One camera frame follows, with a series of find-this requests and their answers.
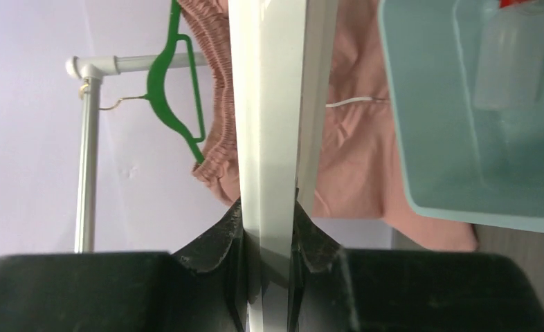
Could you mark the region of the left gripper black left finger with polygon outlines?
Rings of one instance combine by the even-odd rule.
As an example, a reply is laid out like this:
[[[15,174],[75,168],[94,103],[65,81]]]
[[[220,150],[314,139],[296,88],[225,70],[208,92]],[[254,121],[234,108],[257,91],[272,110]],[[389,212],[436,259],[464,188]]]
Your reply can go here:
[[[0,257],[0,331],[243,331],[246,305],[239,203],[175,253]]]

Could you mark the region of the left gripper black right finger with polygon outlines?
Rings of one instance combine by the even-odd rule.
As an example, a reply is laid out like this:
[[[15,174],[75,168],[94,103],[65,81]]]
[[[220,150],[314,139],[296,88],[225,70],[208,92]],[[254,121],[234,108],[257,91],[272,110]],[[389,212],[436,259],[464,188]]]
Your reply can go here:
[[[544,331],[544,309],[509,258],[345,248],[294,208],[290,331]]]

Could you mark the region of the white red wash bottle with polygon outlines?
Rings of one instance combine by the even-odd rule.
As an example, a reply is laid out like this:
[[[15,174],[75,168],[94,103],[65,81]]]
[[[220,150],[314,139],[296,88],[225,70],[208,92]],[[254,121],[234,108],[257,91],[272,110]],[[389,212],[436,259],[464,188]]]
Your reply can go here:
[[[535,104],[544,66],[544,1],[500,1],[481,34],[473,104],[503,111]]]

